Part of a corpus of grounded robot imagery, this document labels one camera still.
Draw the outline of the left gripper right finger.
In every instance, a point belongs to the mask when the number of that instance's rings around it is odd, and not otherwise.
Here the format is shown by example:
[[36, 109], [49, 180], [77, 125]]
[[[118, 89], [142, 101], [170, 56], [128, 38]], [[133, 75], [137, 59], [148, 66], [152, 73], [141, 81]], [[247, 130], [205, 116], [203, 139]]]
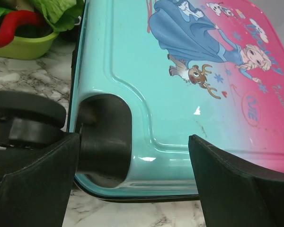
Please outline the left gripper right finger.
[[190, 160], [208, 227], [284, 227], [284, 173], [189, 137]]

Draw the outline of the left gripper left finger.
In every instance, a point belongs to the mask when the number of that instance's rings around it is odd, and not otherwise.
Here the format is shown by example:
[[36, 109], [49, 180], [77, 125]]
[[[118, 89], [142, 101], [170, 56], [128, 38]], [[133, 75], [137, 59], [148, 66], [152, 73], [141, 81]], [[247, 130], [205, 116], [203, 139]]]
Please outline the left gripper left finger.
[[46, 148], [0, 149], [0, 227], [60, 227], [80, 149], [78, 134]]

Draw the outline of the pink and teal kids suitcase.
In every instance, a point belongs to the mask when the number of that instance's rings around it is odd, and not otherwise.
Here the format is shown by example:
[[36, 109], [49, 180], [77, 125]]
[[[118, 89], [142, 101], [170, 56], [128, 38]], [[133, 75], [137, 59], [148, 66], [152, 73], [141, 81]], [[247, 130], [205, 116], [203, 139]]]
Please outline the pink and teal kids suitcase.
[[247, 0], [87, 0], [68, 111], [0, 91], [0, 146], [80, 137], [74, 181], [106, 201], [197, 199], [188, 138], [284, 173], [284, 47]]

